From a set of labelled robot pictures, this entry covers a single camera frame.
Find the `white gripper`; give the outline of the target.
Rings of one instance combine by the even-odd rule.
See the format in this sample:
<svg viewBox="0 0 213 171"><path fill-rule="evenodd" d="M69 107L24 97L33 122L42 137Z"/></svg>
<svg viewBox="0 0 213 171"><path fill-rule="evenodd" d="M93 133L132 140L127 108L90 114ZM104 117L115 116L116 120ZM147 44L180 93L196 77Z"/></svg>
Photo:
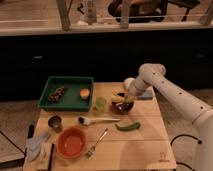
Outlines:
<svg viewBox="0 0 213 171"><path fill-rule="evenodd" d="M124 99L134 102L136 96L141 96L145 92L147 84L140 78L127 78L124 80L124 88L126 89Z"/></svg>

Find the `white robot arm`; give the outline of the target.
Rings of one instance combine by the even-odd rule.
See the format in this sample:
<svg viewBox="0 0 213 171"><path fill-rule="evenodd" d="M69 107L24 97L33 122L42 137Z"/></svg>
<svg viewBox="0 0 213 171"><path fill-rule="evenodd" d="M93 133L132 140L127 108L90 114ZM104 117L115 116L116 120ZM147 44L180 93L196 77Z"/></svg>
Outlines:
<svg viewBox="0 0 213 171"><path fill-rule="evenodd" d="M130 96L141 96L148 87L155 87L198 130L194 170L213 171L213 107L165 78L162 64L142 64L136 78L124 80Z"/></svg>

